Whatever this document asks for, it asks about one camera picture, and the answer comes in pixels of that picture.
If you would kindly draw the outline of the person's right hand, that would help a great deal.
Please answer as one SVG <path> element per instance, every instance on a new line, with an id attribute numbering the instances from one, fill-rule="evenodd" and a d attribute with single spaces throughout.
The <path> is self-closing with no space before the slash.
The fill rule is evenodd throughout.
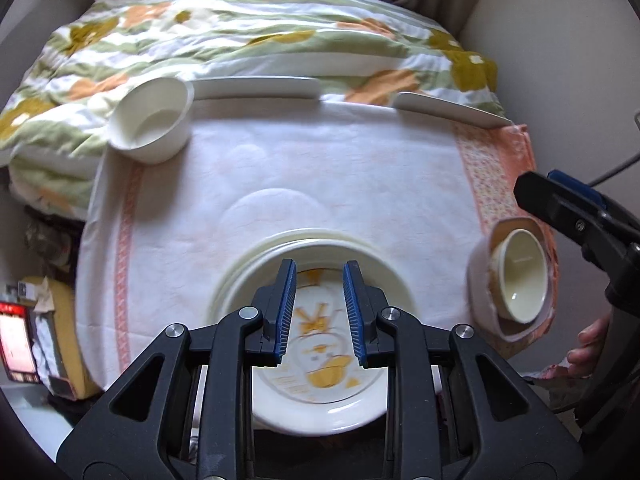
<path id="1" fill-rule="evenodd" d="M 570 350 L 566 355 L 570 376 L 586 377 L 593 373 L 600 360 L 610 322 L 611 315 L 608 313 L 578 334 L 578 347 Z"/>

